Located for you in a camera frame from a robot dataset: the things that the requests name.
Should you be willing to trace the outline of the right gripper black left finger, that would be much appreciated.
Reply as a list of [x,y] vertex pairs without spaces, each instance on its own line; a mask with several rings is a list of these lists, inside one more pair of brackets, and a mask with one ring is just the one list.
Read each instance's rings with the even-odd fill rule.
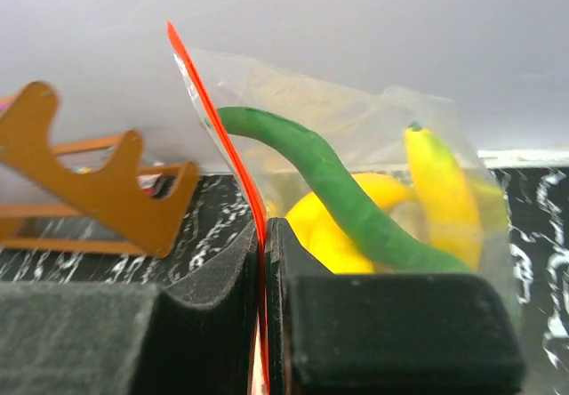
[[170,286],[3,283],[2,393],[249,393],[256,253],[248,225]]

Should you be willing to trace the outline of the yellow banana bunch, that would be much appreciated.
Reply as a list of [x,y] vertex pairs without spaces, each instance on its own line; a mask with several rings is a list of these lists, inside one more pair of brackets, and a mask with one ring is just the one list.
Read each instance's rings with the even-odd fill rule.
[[[411,236],[478,270],[486,234],[507,226],[501,188],[462,169],[427,128],[405,130],[405,152],[411,184],[382,173],[356,173],[354,179]],[[391,270],[358,252],[314,193],[299,200],[286,219],[301,245],[335,274]]]

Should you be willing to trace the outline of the green chili pepper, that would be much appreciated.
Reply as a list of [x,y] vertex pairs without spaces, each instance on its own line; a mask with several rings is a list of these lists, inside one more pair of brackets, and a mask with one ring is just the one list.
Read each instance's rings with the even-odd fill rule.
[[365,193],[319,133],[263,109],[218,109],[226,132],[259,141],[292,164],[363,255],[393,270],[470,273],[461,260],[413,238]]

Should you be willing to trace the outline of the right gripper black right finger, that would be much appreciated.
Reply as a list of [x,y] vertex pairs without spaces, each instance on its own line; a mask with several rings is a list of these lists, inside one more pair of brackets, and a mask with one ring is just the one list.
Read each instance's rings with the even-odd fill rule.
[[336,275],[287,220],[265,247],[273,394],[519,394],[505,305],[475,275]]

